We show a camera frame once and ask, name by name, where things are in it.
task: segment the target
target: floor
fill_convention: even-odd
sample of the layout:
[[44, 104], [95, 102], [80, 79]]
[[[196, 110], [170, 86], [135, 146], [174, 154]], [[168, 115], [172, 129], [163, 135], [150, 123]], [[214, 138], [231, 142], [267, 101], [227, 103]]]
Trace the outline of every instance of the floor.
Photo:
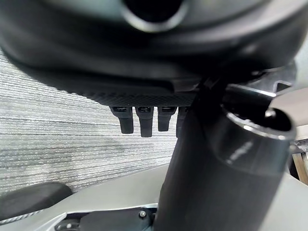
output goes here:
[[45, 86], [17, 70], [0, 51], [0, 195], [60, 181], [78, 191], [170, 161], [176, 115], [168, 132], [123, 135], [109, 107]]

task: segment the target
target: black cylinder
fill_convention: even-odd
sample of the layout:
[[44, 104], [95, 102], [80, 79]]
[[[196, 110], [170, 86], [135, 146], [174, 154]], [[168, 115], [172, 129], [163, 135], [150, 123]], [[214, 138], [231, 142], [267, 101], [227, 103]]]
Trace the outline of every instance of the black cylinder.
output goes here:
[[295, 138], [286, 114], [196, 103], [162, 186], [155, 231], [257, 231]]

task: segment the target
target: black plastic tab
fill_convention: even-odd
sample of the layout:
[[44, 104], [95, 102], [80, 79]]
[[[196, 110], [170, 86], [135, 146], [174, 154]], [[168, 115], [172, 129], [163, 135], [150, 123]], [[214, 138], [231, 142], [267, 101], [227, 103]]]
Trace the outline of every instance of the black plastic tab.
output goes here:
[[119, 118], [121, 132], [131, 134], [134, 132], [132, 107], [110, 107], [112, 114]]
[[168, 131], [171, 116], [175, 114], [177, 107], [158, 107], [158, 131]]
[[154, 107], [136, 107], [141, 137], [152, 137], [153, 111]]
[[179, 107], [178, 119], [177, 119], [177, 132], [176, 132], [177, 138], [180, 136], [183, 121], [186, 117], [188, 110], [189, 110], [189, 107]]

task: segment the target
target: circular hole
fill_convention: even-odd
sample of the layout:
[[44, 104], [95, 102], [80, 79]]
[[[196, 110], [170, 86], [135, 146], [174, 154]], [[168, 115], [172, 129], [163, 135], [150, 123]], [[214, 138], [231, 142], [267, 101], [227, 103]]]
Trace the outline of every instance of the circular hole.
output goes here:
[[288, 116], [279, 109], [271, 108], [271, 114], [264, 113], [263, 107], [257, 105], [231, 105], [224, 104], [224, 107], [243, 120], [250, 120], [254, 124], [265, 128], [271, 128], [278, 131], [289, 131], [292, 124]]
[[124, 0], [126, 7], [140, 19], [162, 23], [174, 16], [183, 0]]

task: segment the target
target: striped carpet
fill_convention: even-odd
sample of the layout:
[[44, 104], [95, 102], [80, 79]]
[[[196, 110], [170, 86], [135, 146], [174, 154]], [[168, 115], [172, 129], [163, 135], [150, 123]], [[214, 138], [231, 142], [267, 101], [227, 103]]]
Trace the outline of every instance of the striped carpet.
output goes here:
[[41, 84], [0, 51], [0, 195], [59, 181], [78, 191], [113, 177], [170, 161], [176, 115], [168, 132], [123, 135], [109, 108]]

